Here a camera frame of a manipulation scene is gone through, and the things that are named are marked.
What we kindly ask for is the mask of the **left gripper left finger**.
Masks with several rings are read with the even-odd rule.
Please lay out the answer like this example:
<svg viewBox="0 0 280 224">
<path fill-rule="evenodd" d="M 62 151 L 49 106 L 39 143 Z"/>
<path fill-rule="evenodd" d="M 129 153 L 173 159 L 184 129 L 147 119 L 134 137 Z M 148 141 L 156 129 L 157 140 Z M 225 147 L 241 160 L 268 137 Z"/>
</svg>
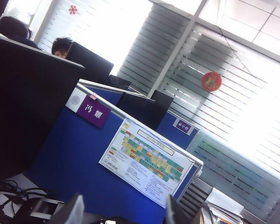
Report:
<svg viewBox="0 0 280 224">
<path fill-rule="evenodd" d="M 84 215 L 84 200 L 81 194 L 75 194 L 52 216 L 52 224 L 81 224 Z"/>
</svg>

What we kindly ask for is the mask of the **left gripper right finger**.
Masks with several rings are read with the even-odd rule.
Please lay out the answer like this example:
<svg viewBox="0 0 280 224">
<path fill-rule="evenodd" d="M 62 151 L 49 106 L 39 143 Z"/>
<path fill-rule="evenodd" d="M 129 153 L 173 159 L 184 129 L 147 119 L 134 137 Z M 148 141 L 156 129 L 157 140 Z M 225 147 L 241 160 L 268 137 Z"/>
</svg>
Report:
<svg viewBox="0 0 280 224">
<path fill-rule="evenodd" d="M 184 212 L 172 195 L 166 197 L 166 216 L 167 224 L 190 224 L 191 219 Z"/>
</svg>

